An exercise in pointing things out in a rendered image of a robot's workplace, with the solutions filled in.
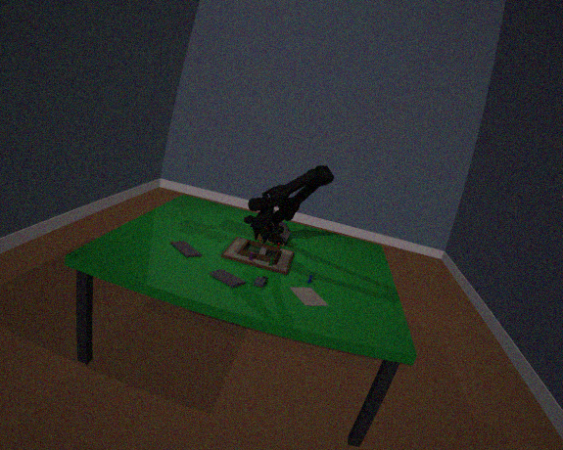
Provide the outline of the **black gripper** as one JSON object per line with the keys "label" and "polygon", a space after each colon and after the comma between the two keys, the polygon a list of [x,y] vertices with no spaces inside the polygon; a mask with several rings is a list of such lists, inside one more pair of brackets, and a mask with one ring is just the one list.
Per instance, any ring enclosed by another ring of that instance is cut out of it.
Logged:
{"label": "black gripper", "polygon": [[[283,233],[284,228],[283,228],[282,226],[279,226],[279,225],[274,225],[274,226],[272,226],[272,225],[270,225],[270,224],[271,224],[271,217],[272,217],[272,215],[273,215],[273,212],[260,211],[260,213],[261,213],[262,216],[268,215],[268,219],[269,219],[269,225],[268,225],[267,227],[265,227],[265,228],[268,228],[268,229],[267,229],[267,231],[265,231],[265,236],[264,236],[264,239],[263,239],[263,243],[266,242],[266,240],[269,238],[269,236],[270,236],[272,233],[277,234],[277,235]],[[252,222],[252,224],[251,224],[250,226],[254,229],[255,241],[256,241],[257,238],[258,238],[259,227],[254,227],[254,226],[253,226],[253,221],[254,221],[254,217],[251,216],[251,215],[250,215],[250,216],[246,216],[246,217],[244,218],[244,222],[245,222],[245,223],[250,224],[250,223]]]}

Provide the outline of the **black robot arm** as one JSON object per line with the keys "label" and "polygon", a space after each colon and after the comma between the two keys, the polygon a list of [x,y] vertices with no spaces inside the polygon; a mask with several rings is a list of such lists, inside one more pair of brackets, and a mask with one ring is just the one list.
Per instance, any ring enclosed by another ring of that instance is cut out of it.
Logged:
{"label": "black robot arm", "polygon": [[[273,224],[278,225],[284,219],[290,221],[299,210],[300,204],[307,197],[321,185],[330,184],[333,179],[334,176],[328,166],[317,165],[315,169],[311,169],[307,174],[303,174],[285,185],[278,185],[263,192],[262,198],[250,199],[248,202],[249,210],[273,212],[274,207],[278,206],[279,209],[271,217]],[[302,189],[298,193],[289,198],[292,193],[300,188]],[[261,229],[263,226],[267,227],[268,225],[268,215],[262,216],[259,212],[258,216],[254,218],[253,226]]]}

